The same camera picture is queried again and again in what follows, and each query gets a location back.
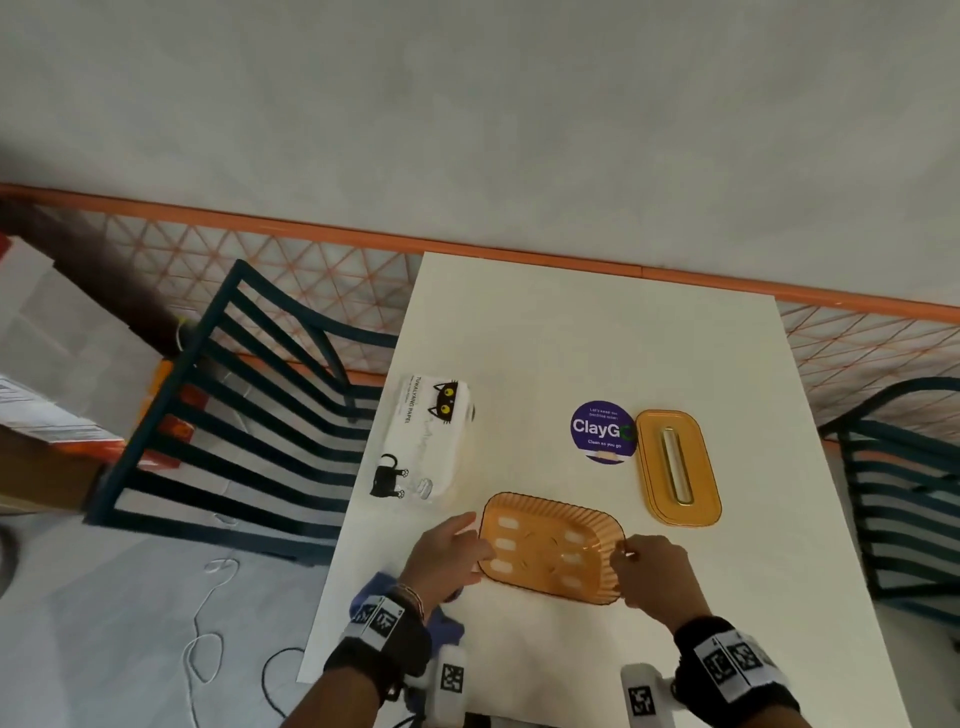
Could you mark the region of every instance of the white table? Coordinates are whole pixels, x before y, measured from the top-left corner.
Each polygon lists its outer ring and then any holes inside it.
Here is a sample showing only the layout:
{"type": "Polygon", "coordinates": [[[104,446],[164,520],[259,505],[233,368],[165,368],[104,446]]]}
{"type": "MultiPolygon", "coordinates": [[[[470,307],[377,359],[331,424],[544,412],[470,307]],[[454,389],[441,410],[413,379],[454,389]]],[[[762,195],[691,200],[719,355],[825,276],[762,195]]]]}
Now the white table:
{"type": "MultiPolygon", "coordinates": [[[[614,515],[690,553],[713,610],[764,645],[814,726],[909,725],[773,299],[552,268],[428,254],[372,426],[299,679],[319,677],[351,598],[399,573],[424,528],[483,510],[501,491],[614,515]],[[396,402],[412,373],[468,382],[476,420],[448,508],[419,513],[369,495],[396,402]],[[691,414],[704,432],[723,516],[675,528],[648,512],[634,458],[574,447],[590,400],[631,415],[691,414]]],[[[489,580],[444,606],[467,627],[468,709],[559,728],[627,718],[619,669],[672,674],[677,650],[622,602],[590,606],[489,580]]],[[[701,725],[690,714],[678,726],[701,725]]]]}

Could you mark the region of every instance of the purple cloth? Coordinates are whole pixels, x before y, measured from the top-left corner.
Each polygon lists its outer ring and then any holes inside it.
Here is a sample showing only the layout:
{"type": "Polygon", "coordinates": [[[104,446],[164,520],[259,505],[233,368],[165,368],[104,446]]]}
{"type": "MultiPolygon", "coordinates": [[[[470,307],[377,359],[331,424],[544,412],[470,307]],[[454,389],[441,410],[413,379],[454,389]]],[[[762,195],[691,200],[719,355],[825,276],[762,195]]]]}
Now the purple cloth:
{"type": "MultiPolygon", "coordinates": [[[[367,582],[364,588],[360,590],[350,603],[350,618],[353,619],[353,615],[360,609],[360,605],[364,603],[364,600],[368,596],[384,595],[392,589],[395,583],[395,576],[391,576],[383,571],[378,571],[374,574],[373,578],[367,582]]],[[[426,623],[426,630],[430,633],[430,641],[432,643],[430,649],[431,657],[436,657],[437,653],[440,652],[440,648],[445,644],[460,644],[460,640],[464,638],[464,632],[466,631],[463,624],[445,615],[444,610],[440,607],[433,610],[433,614],[430,615],[430,620],[426,623]]]]}

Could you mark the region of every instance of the paper towel package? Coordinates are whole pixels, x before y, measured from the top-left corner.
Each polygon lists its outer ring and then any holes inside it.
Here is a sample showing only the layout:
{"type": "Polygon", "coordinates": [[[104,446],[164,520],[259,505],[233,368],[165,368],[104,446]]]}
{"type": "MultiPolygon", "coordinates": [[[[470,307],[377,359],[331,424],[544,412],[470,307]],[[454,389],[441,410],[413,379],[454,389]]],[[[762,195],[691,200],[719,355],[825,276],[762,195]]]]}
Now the paper towel package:
{"type": "Polygon", "coordinates": [[[472,419],[473,402],[466,382],[422,375],[404,379],[371,495],[417,503],[443,497],[453,484],[472,419]]]}

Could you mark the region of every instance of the orange basket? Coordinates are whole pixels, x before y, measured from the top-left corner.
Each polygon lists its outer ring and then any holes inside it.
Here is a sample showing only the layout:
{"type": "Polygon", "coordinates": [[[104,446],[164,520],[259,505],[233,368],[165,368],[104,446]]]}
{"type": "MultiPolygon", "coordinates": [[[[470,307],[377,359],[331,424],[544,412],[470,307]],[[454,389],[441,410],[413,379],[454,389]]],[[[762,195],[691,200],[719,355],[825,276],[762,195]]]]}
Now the orange basket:
{"type": "Polygon", "coordinates": [[[496,551],[481,571],[501,584],[612,604],[619,597],[610,554],[623,540],[613,516],[557,500],[498,493],[487,501],[480,536],[496,551]]]}

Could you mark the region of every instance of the gray floor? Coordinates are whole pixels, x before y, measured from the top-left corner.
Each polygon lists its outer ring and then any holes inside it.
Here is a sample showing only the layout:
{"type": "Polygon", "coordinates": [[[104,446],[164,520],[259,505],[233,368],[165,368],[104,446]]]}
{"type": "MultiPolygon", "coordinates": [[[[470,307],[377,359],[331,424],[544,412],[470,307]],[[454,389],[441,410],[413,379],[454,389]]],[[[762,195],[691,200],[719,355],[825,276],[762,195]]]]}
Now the gray floor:
{"type": "MultiPolygon", "coordinates": [[[[45,569],[42,558],[31,558],[33,546],[78,528],[75,519],[51,516],[0,522],[24,540],[27,558],[16,577],[20,580],[45,569]]],[[[115,536],[86,534],[94,541],[115,536]]],[[[192,637],[191,617],[223,576],[204,573],[204,565],[227,555],[221,547],[146,538],[108,553],[105,563],[53,585],[42,598],[21,598],[7,613],[0,609],[0,725],[189,726],[180,655],[192,637]]],[[[279,717],[261,695],[261,667],[278,649],[305,644],[326,571],[232,555],[240,561],[237,575],[214,592],[200,614],[201,631],[220,632],[225,649],[216,680],[195,688],[198,721],[201,728],[274,726],[279,717]]],[[[215,661],[213,641],[198,646],[204,675],[215,661]]],[[[268,673],[271,695],[287,710],[307,689],[296,683],[299,666],[300,655],[287,653],[268,673]]]]}

